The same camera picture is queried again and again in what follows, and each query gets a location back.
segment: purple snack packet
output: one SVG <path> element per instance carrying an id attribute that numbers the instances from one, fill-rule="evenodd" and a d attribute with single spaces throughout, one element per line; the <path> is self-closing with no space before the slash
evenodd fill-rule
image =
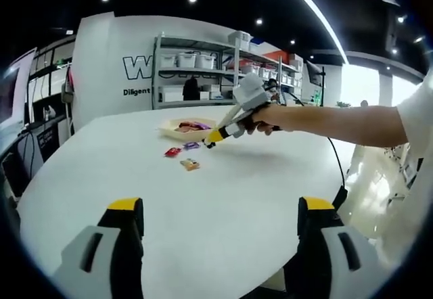
<path id="1" fill-rule="evenodd" d="M 200 148 L 200 145 L 196 142 L 188 142 L 185 145 L 183 145 L 183 148 L 186 150 L 191 150 L 191 149 Z"/>
<path id="2" fill-rule="evenodd" d="M 194 122 L 194 124 L 198 125 L 200 128 L 202 128 L 202 130 L 209 130 L 209 129 L 211 129 L 210 126 L 205 125 L 204 123 Z"/>

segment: white table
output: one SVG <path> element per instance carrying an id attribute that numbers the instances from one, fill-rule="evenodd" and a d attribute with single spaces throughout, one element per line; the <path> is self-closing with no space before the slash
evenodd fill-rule
<path id="1" fill-rule="evenodd" d="M 18 211 L 21 234 L 48 275 L 60 252 L 111 202 L 138 196 L 145 208 L 141 280 L 147 299 L 239 298 L 296 252 L 298 198 L 332 201 L 341 185 L 326 138 L 262 133 L 193 149 L 159 136 L 165 120 L 220 120 L 230 106 L 136 112 L 94 120 L 44 164 Z M 353 145 L 336 141 L 344 172 Z M 193 158 L 199 170 L 179 161 Z"/>

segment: monitor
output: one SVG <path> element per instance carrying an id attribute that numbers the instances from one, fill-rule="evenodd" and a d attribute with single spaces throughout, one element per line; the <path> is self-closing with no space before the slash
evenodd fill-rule
<path id="1" fill-rule="evenodd" d="M 319 87 L 322 86 L 322 70 L 316 66 L 315 64 L 306 61 L 306 68 L 309 72 L 310 83 L 313 85 L 317 85 Z"/>

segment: metal shelving unit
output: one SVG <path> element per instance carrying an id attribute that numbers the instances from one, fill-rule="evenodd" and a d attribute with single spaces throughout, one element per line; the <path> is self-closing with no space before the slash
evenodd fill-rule
<path id="1" fill-rule="evenodd" d="M 189 106 L 208 106 L 208 105 L 234 105 L 234 99 L 201 99 L 200 101 L 162 101 L 160 108 L 189 107 Z"/>
<path id="2" fill-rule="evenodd" d="M 200 68 L 161 68 L 160 67 L 160 56 L 162 54 L 161 49 L 193 49 L 200 51 L 209 51 L 218 53 L 216 69 L 200 69 Z M 232 55 L 234 57 L 234 71 L 226 71 L 223 69 L 223 55 Z M 261 64 L 267 64 L 273 66 L 278 71 L 278 83 L 281 86 L 281 74 L 283 70 L 289 75 L 298 72 L 294 67 L 287 64 L 283 64 L 281 57 L 279 61 L 272 60 L 263 55 L 256 54 L 254 52 L 245 51 L 240 48 L 240 44 L 230 45 L 226 43 L 220 43 L 215 41 L 206 41 L 202 39 L 191 39 L 186 37 L 172 37 L 158 35 L 155 38 L 154 44 L 154 61 L 153 61 L 153 75 L 152 75 L 152 108 L 169 108 L 169 107 L 181 107 L 181 106 L 206 106 L 215 104 L 234 104 L 233 99 L 203 99 L 200 101 L 169 101 L 160 102 L 159 92 L 161 86 L 160 74 L 174 74 L 174 73 L 191 73 L 191 74 L 209 74 L 215 75 L 219 81 L 221 88 L 222 79 L 224 76 L 233 77 L 233 86 L 236 86 L 239 82 L 239 78 L 245 76 L 239 73 L 239 62 L 241 59 L 252 60 Z"/>

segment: human arm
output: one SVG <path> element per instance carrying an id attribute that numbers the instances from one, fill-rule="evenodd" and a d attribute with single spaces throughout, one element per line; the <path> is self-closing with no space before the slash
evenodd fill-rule
<path id="1" fill-rule="evenodd" d="M 259 131 L 271 133 L 272 126 L 285 131 L 304 131 L 359 145 L 393 147 L 407 142 L 396 107 L 318 108 L 270 105 L 253 116 L 263 121 Z"/>

